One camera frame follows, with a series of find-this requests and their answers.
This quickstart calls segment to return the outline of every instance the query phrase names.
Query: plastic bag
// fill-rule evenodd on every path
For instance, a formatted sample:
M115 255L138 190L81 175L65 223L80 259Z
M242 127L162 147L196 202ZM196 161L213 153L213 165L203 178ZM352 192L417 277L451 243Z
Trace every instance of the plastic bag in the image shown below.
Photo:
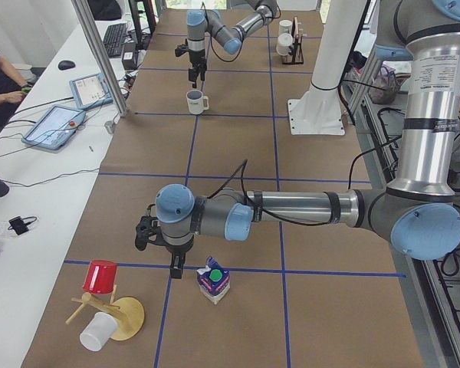
M395 99L400 89L395 70L382 65L368 94L374 104L388 105Z

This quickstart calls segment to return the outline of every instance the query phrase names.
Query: green cap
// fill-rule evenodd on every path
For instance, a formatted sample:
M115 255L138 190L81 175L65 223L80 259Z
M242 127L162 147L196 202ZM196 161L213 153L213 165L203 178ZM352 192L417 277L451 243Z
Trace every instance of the green cap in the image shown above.
M213 282L218 282L222 279L222 276L223 276L223 273L215 268L214 270L211 270L211 272L209 273L209 279Z

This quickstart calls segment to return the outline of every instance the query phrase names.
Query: tablet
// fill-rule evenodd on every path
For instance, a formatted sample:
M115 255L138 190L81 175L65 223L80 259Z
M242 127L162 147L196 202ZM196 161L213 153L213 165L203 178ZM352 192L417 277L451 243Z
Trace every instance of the tablet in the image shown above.
M108 104L113 100L102 73L70 80L70 88L77 107L82 110Z
M21 141L46 150L58 150L84 122L85 114L84 110L54 105L24 135Z

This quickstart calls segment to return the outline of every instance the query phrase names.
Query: white cup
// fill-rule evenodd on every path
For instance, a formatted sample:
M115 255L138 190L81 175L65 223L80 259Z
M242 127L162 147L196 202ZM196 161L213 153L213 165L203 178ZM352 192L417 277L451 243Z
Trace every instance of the white cup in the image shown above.
M276 52L281 56L287 56L290 52L290 46L293 44L293 36L289 33L283 33L278 36Z
M80 334L80 342L88 350L99 351L117 328L116 318L104 312L97 312Z
M283 19L282 21L279 21L278 36L282 35L283 33L289 33L291 35L292 26L293 26L293 22L288 21L287 19Z
M207 96L203 96L200 90L190 90L186 94L187 106L192 115L199 115L204 110L209 109L209 100Z

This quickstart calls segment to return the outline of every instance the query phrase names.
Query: label on robot arm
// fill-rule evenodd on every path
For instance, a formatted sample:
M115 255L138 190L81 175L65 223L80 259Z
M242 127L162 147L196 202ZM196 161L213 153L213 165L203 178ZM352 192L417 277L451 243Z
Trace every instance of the label on robot arm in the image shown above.
M457 85L460 86L460 55L425 57L412 62L409 94L454 92Z

